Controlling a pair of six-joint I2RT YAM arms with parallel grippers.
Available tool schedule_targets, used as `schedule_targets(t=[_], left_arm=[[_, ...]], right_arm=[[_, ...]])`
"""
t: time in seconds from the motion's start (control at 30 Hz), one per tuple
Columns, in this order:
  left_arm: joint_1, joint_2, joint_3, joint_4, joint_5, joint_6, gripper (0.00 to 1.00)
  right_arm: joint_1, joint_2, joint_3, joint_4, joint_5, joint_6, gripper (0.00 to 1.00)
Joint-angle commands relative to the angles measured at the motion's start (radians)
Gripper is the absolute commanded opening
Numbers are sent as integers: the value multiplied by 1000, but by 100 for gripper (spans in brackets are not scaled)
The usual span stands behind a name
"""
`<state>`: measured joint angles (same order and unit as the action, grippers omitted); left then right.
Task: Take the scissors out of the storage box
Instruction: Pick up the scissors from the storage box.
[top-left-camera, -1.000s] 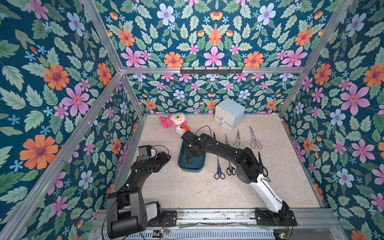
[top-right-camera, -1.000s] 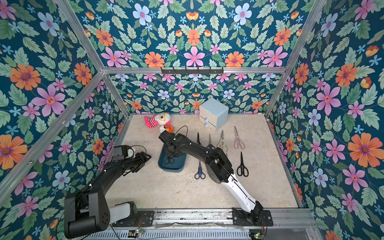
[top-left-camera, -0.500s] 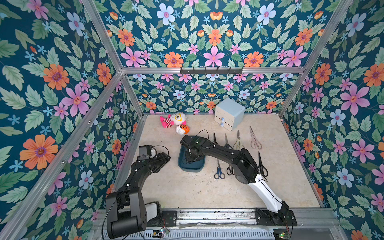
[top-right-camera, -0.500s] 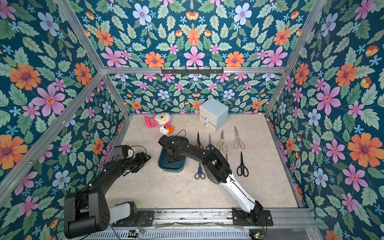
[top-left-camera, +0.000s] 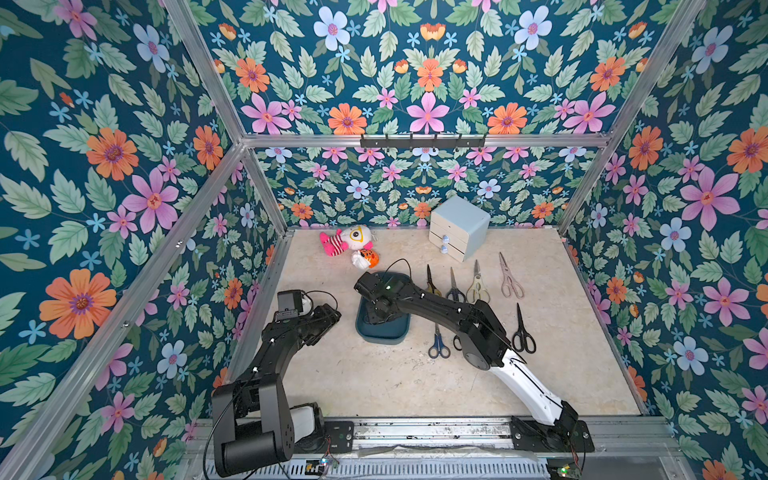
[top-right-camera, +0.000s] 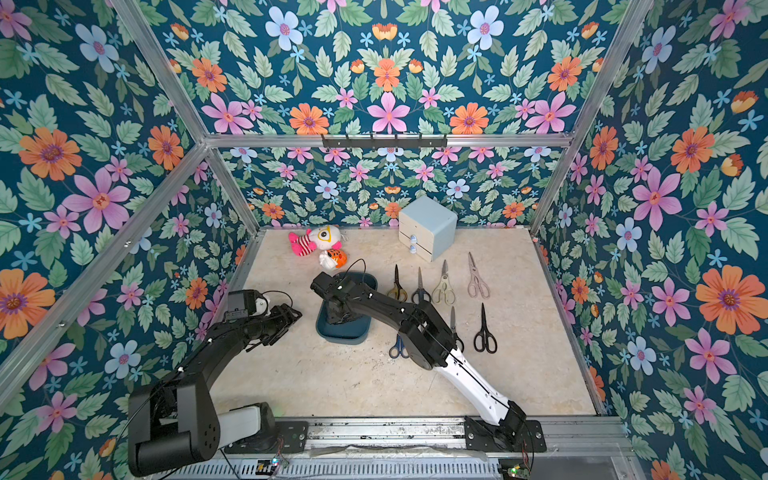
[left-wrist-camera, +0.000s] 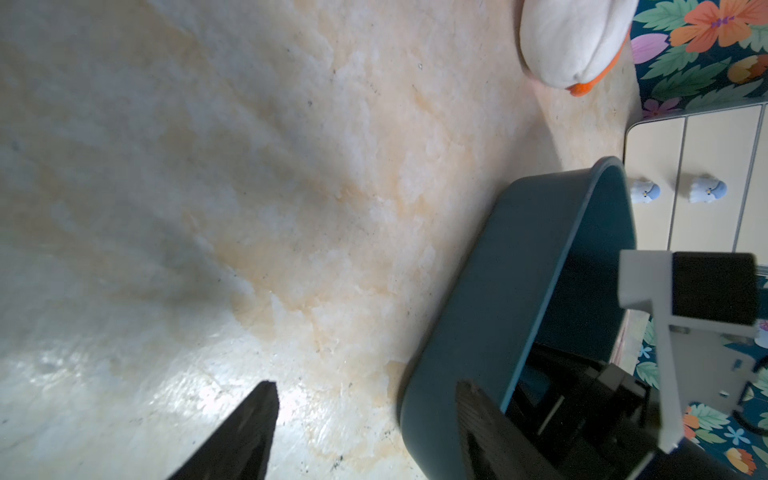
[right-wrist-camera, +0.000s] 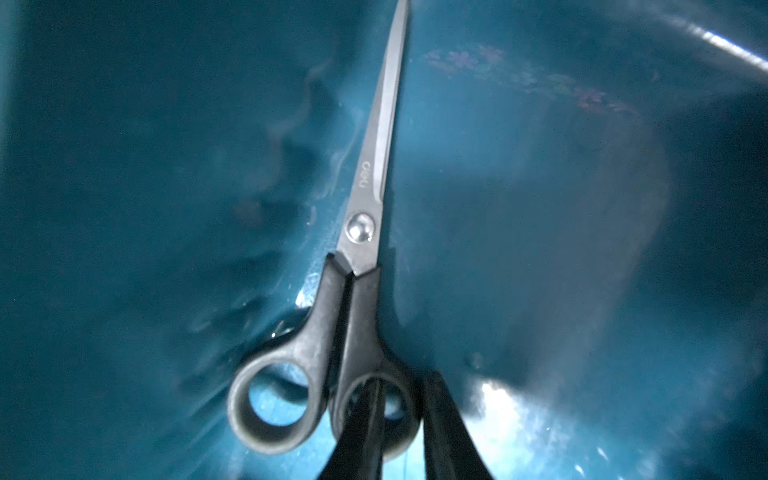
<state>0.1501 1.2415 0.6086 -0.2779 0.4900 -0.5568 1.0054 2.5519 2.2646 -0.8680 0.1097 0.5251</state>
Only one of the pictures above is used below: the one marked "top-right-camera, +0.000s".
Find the teal plastic storage box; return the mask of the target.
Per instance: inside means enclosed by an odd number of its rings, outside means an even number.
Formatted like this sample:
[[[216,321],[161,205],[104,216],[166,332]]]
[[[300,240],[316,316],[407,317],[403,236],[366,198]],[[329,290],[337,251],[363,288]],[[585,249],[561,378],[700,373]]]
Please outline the teal plastic storage box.
[[[378,287],[378,281],[375,276],[364,273],[365,280],[351,290],[352,300],[357,301],[361,298],[361,293],[368,290],[375,291]],[[370,329],[371,317],[365,316],[357,321],[346,324],[328,324],[326,322],[325,312],[323,310],[323,300],[315,323],[317,333],[326,341],[337,344],[357,345],[362,343],[368,335]]]

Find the yellow handled scissors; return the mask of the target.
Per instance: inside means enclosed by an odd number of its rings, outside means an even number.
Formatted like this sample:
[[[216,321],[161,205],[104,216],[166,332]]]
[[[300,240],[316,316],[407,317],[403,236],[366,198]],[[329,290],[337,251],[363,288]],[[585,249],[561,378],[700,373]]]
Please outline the yellow handled scissors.
[[[393,298],[399,302],[405,302],[408,300],[408,294],[406,290],[403,288],[400,282],[400,275],[399,275],[399,266],[395,265],[394,267],[394,278],[393,278],[393,287],[392,289],[387,293],[387,296],[390,298]]]

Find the dark grey handled scissors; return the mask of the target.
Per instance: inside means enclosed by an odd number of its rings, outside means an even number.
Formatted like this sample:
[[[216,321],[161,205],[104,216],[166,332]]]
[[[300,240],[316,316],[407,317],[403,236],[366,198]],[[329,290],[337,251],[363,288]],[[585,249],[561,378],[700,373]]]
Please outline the dark grey handled scissors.
[[[414,303],[414,304],[422,304],[422,303],[431,303],[432,302],[431,295],[425,289],[425,286],[424,286],[421,268],[418,268],[417,288],[415,289],[415,291],[411,295],[411,302]]]

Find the blue handled scissors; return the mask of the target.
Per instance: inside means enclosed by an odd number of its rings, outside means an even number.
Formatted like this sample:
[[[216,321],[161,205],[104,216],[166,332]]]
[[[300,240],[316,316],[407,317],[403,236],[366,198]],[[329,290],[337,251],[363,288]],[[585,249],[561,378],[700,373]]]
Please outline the blue handled scissors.
[[[410,357],[408,350],[405,346],[403,338],[398,335],[395,340],[395,344],[390,347],[388,355],[391,359],[403,358],[408,359]]]

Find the large black scissors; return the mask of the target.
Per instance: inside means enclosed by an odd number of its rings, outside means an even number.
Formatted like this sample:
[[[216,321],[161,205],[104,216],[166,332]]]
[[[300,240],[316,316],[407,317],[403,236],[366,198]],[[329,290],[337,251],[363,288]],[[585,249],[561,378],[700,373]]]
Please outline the large black scissors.
[[[463,352],[465,349],[465,345],[457,331],[457,318],[456,318],[456,310],[454,307],[451,307],[451,310],[450,310],[449,326],[451,329],[453,341],[455,343],[455,348],[460,352]]]

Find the beige handled kitchen scissors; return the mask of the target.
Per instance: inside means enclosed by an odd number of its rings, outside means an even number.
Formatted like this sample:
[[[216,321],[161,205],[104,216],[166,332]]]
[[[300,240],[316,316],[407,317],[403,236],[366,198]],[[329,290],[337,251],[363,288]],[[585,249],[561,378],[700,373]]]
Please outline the beige handled kitchen scissors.
[[[469,269],[469,275],[470,275],[469,283],[467,286],[468,295],[471,298],[480,297],[482,299],[487,299],[490,297],[490,288],[487,285],[487,283],[482,279],[480,272],[477,268],[477,264],[475,262],[473,254],[469,252],[467,256],[468,256],[468,269]]]

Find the black oval handle scissors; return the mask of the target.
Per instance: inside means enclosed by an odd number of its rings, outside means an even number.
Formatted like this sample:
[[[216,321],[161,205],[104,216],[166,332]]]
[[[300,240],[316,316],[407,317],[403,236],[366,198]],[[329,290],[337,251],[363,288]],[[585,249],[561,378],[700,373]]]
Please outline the black oval handle scissors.
[[[489,354],[495,354],[498,350],[498,342],[488,327],[484,303],[481,304],[480,328],[474,336],[473,348],[476,352],[486,352]]]

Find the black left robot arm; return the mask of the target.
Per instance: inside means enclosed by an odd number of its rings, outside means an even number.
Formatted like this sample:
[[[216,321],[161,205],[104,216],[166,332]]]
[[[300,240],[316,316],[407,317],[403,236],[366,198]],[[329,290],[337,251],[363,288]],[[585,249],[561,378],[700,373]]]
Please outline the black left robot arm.
[[[127,463],[136,477],[205,462],[242,440],[277,445],[278,428],[266,402],[219,414],[210,390],[241,352],[272,346],[301,317],[291,303],[271,305],[257,290],[228,294],[228,310],[175,371],[129,397]]]

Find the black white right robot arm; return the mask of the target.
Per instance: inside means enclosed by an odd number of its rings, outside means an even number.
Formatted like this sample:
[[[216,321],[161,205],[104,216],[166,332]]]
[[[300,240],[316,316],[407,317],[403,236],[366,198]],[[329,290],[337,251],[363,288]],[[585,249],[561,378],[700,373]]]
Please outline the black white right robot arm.
[[[509,444],[518,440],[525,413],[469,363],[434,306],[398,301],[346,275],[320,273],[311,290],[323,299],[329,319],[337,324],[368,316],[396,330],[409,358],[445,377],[476,408],[491,435]]]

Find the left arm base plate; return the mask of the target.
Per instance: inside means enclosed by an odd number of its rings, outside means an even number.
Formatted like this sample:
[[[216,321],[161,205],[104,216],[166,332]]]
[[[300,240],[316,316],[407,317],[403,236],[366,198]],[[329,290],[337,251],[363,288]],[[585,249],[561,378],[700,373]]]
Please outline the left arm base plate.
[[[227,454],[295,454],[305,450],[309,423],[306,421],[282,421],[274,427],[260,431],[224,448]]]

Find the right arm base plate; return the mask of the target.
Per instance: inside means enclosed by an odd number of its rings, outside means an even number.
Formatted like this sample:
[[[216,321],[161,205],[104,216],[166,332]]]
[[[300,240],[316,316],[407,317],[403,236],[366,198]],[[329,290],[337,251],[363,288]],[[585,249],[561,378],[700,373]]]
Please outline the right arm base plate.
[[[522,422],[513,416],[512,422],[491,425],[479,417],[463,419],[465,444],[468,450],[496,453],[543,453],[547,444],[539,421]]]

